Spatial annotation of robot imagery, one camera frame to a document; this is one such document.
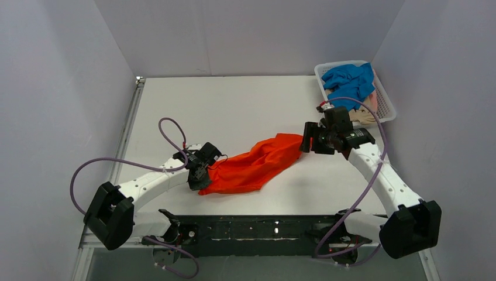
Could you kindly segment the orange t shirt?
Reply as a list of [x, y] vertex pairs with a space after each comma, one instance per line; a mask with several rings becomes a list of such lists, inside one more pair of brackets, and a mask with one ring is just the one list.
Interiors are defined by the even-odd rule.
[[257, 142], [246, 153], [214, 164], [208, 172], [212, 183], [198, 194], [205, 196], [259, 191], [300, 158], [302, 139], [302, 135], [278, 133], [273, 138]]

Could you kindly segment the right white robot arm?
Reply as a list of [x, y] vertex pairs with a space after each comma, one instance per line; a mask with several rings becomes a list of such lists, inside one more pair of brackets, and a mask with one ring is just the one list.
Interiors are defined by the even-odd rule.
[[[387, 151], [381, 150], [374, 136], [364, 127], [354, 127], [344, 107], [324, 110], [319, 122], [306, 122], [300, 151], [321, 155], [340, 153], [367, 181], [365, 190], [330, 230], [320, 239], [316, 258], [330, 258], [336, 253], [319, 251], [339, 228], [380, 244], [389, 257], [404, 256], [433, 248], [438, 244], [442, 209], [426, 201], [400, 178], [386, 162]], [[370, 191], [374, 191], [386, 212], [385, 217], [357, 209]]]

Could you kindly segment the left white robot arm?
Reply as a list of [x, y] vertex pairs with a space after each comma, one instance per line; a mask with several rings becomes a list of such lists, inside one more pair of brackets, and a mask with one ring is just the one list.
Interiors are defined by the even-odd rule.
[[180, 222], [166, 209], [144, 212], [148, 202], [175, 187], [188, 186], [192, 191], [211, 183], [209, 169], [222, 156], [207, 142], [195, 144], [175, 153], [165, 163], [133, 180], [100, 185], [84, 217], [84, 224], [110, 251], [131, 238], [162, 238], [173, 242], [179, 236]]

